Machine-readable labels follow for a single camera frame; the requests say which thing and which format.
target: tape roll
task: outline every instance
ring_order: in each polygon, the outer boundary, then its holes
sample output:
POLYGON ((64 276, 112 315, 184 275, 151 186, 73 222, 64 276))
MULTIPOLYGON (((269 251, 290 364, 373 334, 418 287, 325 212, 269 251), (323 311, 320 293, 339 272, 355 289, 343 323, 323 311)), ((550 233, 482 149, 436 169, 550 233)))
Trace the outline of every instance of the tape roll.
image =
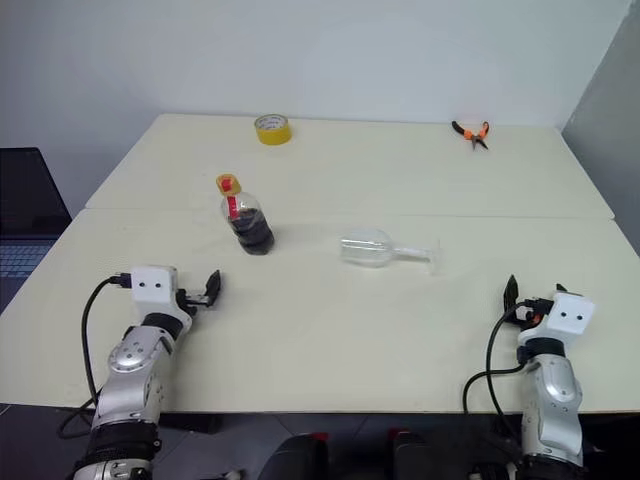
POLYGON ((258 139, 265 145, 281 145, 291 138, 289 120, 284 115, 271 113, 258 117, 254 123, 258 139))

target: pliers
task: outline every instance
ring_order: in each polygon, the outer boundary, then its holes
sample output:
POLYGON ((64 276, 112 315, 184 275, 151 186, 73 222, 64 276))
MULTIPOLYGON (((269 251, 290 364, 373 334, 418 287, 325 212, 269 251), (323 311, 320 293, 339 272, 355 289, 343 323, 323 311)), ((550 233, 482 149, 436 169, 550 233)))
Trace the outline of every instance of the pliers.
POLYGON ((489 150, 489 147, 487 147, 487 144, 484 143, 484 137, 486 137, 487 133, 489 133, 489 122, 482 122, 482 130, 480 130, 475 135, 471 130, 462 128, 458 124, 458 122, 456 122, 455 120, 451 122, 451 126, 456 132, 462 135, 465 139, 471 140, 471 145, 473 145, 474 150, 476 149, 476 143, 479 143, 480 145, 482 145, 485 148, 485 150, 489 150))

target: laptop keyboard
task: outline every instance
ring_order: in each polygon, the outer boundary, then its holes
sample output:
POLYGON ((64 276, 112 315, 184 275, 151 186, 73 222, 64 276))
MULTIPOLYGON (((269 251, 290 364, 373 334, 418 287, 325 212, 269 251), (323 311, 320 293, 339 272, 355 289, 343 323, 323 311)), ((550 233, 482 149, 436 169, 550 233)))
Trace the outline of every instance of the laptop keyboard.
POLYGON ((51 247, 48 245, 0 245, 0 278, 26 278, 51 247))

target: laptop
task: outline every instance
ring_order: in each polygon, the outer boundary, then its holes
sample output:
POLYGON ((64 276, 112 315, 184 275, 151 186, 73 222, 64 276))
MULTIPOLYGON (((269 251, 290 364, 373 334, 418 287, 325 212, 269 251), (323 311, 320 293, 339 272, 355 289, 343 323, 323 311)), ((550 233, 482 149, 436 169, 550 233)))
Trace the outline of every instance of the laptop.
POLYGON ((0 148, 0 313, 71 216, 37 148, 0 148))

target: table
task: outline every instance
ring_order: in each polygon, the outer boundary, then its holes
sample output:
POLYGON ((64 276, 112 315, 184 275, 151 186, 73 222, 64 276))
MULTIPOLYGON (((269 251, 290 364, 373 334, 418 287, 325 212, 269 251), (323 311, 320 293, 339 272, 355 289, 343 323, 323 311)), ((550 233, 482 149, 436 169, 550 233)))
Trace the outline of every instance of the table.
MULTIPOLYGON (((396 262, 343 264, 348 215, 269 217, 276 247, 246 255, 217 211, 85 210, 0 317, 0 402, 73 406, 88 398, 80 315, 103 278, 132 264, 173 264, 199 290, 216 268, 223 291, 177 352, 168 410, 182 412, 459 412, 464 381, 483 368, 510 274, 521 295, 561 282, 597 304, 569 352, 583 412, 638 411, 635 351, 640 260, 610 220, 367 215, 397 241, 439 238, 441 272, 396 262)), ((135 323, 130 292, 107 287, 90 318, 96 382, 135 323)), ((494 366, 515 364, 505 327, 494 366)), ((519 379, 496 379, 503 408, 521 410, 519 379)), ((493 411, 484 385, 475 411, 493 411)))
POLYGON ((87 207, 208 210, 231 172, 268 212, 613 217, 552 128, 494 126, 472 151, 450 125, 303 119, 266 146, 253 121, 160 115, 87 207))

